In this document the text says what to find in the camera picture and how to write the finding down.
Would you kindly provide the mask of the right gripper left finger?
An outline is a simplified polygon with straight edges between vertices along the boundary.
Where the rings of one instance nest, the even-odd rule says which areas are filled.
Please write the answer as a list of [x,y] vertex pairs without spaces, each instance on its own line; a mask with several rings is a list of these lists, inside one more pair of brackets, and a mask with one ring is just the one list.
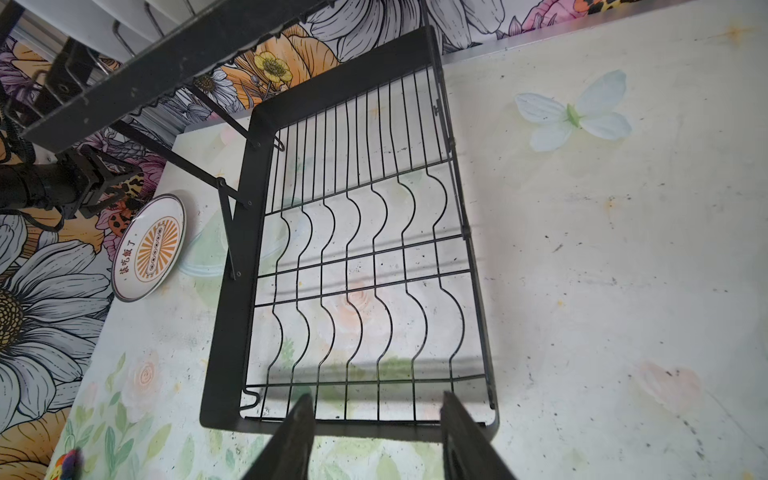
[[305,394],[241,479],[307,479],[314,437],[313,400]]

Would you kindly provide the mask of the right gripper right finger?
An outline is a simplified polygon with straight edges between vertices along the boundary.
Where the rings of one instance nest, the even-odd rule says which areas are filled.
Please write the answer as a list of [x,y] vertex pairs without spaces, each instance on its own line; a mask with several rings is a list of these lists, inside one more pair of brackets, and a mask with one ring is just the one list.
[[440,425],[445,479],[516,479],[458,397],[449,391],[443,393]]

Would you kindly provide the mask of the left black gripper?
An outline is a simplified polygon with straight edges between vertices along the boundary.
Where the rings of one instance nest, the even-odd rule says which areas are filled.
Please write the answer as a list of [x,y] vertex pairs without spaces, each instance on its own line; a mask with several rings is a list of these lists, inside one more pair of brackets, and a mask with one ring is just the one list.
[[64,219],[85,218],[119,203],[128,183],[142,169],[90,145],[70,148],[50,164],[1,167],[1,212],[23,209],[57,210]]

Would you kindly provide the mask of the orange sunburst plate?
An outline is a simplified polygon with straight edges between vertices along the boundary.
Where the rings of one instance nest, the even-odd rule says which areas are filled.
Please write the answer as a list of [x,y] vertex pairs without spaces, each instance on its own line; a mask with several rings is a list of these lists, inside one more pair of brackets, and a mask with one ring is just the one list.
[[117,299],[131,303],[155,291],[179,258],[187,215],[180,198],[160,195],[128,224],[111,272]]

